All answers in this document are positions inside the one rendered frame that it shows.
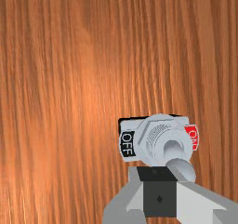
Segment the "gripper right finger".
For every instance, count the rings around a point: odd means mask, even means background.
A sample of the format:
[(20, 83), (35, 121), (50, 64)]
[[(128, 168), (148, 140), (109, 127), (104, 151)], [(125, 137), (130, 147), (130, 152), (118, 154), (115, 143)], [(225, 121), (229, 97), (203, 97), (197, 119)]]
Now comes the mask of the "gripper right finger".
[(195, 183), (192, 166), (163, 166), (159, 216), (181, 224), (238, 224), (238, 204)]

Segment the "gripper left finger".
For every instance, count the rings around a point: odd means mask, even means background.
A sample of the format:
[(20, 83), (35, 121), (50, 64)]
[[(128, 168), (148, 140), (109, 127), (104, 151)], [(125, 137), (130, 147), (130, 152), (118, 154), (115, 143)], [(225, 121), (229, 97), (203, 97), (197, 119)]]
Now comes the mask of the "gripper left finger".
[(129, 167), (128, 182), (104, 208), (102, 224), (147, 224), (147, 217), (160, 217), (157, 196), (144, 185), (158, 176), (158, 166)]

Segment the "toggle switch on black base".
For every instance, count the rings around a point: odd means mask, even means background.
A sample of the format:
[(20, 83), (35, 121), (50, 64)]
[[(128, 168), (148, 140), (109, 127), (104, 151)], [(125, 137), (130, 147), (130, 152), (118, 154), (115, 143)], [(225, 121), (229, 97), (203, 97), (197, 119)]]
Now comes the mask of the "toggle switch on black base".
[(120, 118), (119, 151), (125, 162), (148, 166), (174, 166), (188, 181), (196, 175), (192, 153), (199, 147), (199, 131), (187, 116), (155, 114)]

